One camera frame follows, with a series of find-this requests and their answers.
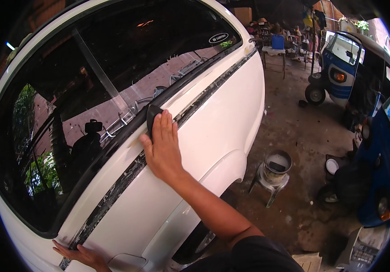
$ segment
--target table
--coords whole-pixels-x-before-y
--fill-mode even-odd
[[[285,79],[285,50],[284,49],[273,49],[272,46],[263,46],[262,47],[262,52],[263,52],[263,69],[267,70],[266,65],[273,65],[273,66],[282,66],[283,69],[281,71],[275,71],[273,69],[269,69],[267,71],[271,72],[276,72],[276,73],[282,73],[283,74],[283,79]],[[266,55],[269,57],[279,55],[283,57],[283,64],[274,64],[274,63],[268,63],[266,62]]]

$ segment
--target paint bucket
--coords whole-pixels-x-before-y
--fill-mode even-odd
[[[274,150],[266,155],[263,162],[264,179],[273,185],[280,183],[290,167],[292,167],[290,155],[283,150]]]

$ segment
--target garage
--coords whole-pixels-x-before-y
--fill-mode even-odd
[[[306,272],[368,271],[390,244],[390,33],[376,14],[337,0],[30,1],[0,47],[13,259],[182,271],[239,242],[216,236],[203,210],[233,224],[197,194]],[[172,182],[152,162],[159,118],[178,155],[157,161],[185,173]]]

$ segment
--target dirt on floor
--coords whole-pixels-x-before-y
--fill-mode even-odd
[[[345,156],[355,134],[339,123],[343,109],[328,94],[320,106],[298,106],[305,100],[310,67],[307,63],[304,70],[303,62],[286,59],[285,79],[281,73],[265,71],[266,115],[248,155],[244,180],[230,189],[237,196],[237,210],[267,237],[282,243],[290,254],[320,252],[321,271],[331,271],[348,235],[360,224],[353,211],[315,198],[326,183],[325,155]],[[258,164],[275,149],[289,153],[293,165],[289,183],[267,209],[270,193],[260,185],[251,194],[248,189]],[[222,249],[225,246],[217,243],[213,250]]]

